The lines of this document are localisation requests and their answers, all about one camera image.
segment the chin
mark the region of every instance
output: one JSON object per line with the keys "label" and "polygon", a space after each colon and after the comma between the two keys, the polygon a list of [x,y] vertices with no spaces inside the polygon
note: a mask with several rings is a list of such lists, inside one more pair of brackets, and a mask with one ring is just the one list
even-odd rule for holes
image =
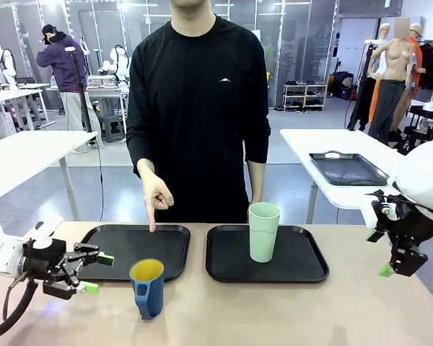
{"label": "chin", "polygon": [[170,0],[177,9],[195,9],[206,2],[206,0]]}

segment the beige tabletop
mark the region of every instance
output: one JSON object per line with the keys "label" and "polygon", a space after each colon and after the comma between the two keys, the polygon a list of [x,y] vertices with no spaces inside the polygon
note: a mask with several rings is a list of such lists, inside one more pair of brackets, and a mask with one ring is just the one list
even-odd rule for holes
{"label": "beige tabletop", "polygon": [[[64,222],[54,236],[77,242],[96,225]],[[129,283],[102,284],[98,295],[70,301],[39,287],[0,345],[433,346],[433,296],[415,276],[379,277],[390,247],[365,241],[363,226],[305,226],[331,268],[319,285],[218,283],[205,270],[212,225],[184,226],[191,231],[186,268],[166,284],[164,311],[154,321],[141,320]],[[0,316],[10,282],[0,278]]]}

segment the orange jacket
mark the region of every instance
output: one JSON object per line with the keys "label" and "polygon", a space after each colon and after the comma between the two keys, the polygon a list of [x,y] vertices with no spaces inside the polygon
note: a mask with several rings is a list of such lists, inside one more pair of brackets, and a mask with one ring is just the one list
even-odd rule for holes
{"label": "orange jacket", "polygon": [[[412,50],[416,55],[417,66],[421,67],[423,61],[422,61],[422,54],[421,54],[421,49],[420,49],[419,44],[417,43],[416,39],[413,38],[412,36],[410,36],[410,38],[408,38],[406,41],[409,42],[410,44],[412,44]],[[412,91],[412,95],[415,95],[415,93],[417,92],[417,89],[419,88],[420,73],[414,72],[414,74],[412,76],[412,80],[416,84],[416,86],[414,87],[414,90]]]}

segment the green cup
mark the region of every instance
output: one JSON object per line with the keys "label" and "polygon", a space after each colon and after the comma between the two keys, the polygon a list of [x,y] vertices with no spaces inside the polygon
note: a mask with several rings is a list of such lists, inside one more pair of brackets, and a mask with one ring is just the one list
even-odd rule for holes
{"label": "green cup", "polygon": [[281,211],[271,203],[255,203],[248,209],[250,227],[250,257],[256,262],[269,262],[273,258],[277,226]]}

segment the purple jacket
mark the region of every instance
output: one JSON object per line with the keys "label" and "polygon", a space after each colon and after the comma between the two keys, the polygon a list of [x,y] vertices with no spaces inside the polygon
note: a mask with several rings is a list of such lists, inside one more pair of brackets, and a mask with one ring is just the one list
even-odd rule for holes
{"label": "purple jacket", "polygon": [[37,54],[37,64],[40,67],[51,66],[56,84],[60,92],[78,92],[76,74],[72,64],[69,52],[65,51],[67,47],[75,47],[77,62],[79,64],[79,73],[87,88],[87,79],[85,78],[84,52],[80,45],[69,35],[58,31],[51,40],[50,44],[43,52]]}

